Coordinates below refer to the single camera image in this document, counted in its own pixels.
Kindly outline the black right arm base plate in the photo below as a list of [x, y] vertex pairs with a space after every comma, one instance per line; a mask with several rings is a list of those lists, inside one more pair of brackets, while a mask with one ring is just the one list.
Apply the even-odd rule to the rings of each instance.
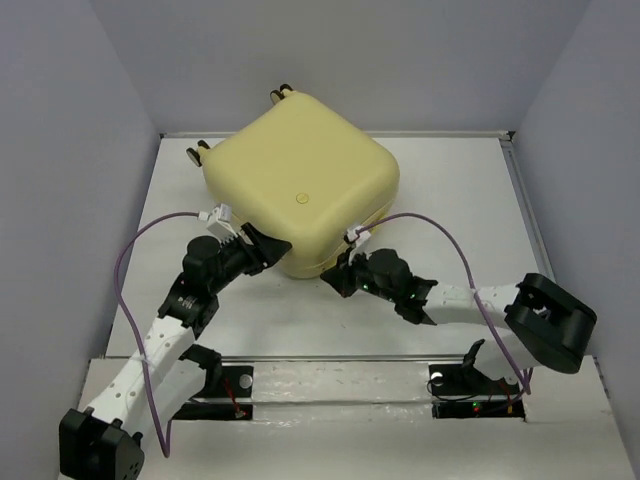
[[426, 388], [435, 419], [525, 419], [520, 385], [491, 380], [461, 364], [432, 364]]

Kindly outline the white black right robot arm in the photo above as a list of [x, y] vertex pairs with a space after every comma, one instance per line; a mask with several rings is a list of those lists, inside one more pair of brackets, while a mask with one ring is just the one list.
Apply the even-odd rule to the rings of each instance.
[[393, 249], [346, 251], [320, 278], [343, 298], [363, 292], [386, 300], [414, 325], [486, 327], [488, 336], [472, 343], [460, 368], [473, 392], [496, 380], [526, 383], [538, 367], [578, 373], [597, 323], [593, 309], [542, 274], [504, 286], [454, 286], [414, 274]]

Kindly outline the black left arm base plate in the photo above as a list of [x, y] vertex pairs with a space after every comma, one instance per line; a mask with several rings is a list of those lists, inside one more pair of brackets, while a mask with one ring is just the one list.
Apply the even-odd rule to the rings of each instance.
[[211, 377], [205, 387], [174, 415], [178, 421], [251, 421], [253, 419], [254, 367], [224, 364], [219, 379]]

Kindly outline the pale yellow hard-shell suitcase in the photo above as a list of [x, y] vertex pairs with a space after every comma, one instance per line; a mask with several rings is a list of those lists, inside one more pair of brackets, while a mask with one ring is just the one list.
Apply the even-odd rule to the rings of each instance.
[[395, 157], [316, 98], [281, 85], [258, 119], [186, 150], [236, 224], [291, 243], [280, 263], [308, 279], [335, 264], [346, 231], [381, 219], [399, 188]]

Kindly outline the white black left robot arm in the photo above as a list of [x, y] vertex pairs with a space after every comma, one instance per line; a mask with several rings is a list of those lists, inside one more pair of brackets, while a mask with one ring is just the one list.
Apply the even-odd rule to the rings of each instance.
[[72, 479], [136, 479], [152, 440], [170, 448], [167, 434], [181, 407], [221, 383], [220, 355], [197, 340], [219, 308], [218, 295], [241, 275], [278, 263], [291, 243], [251, 224], [224, 240], [199, 236], [186, 247], [182, 270], [146, 334], [107, 387], [84, 410], [59, 424], [59, 466]]

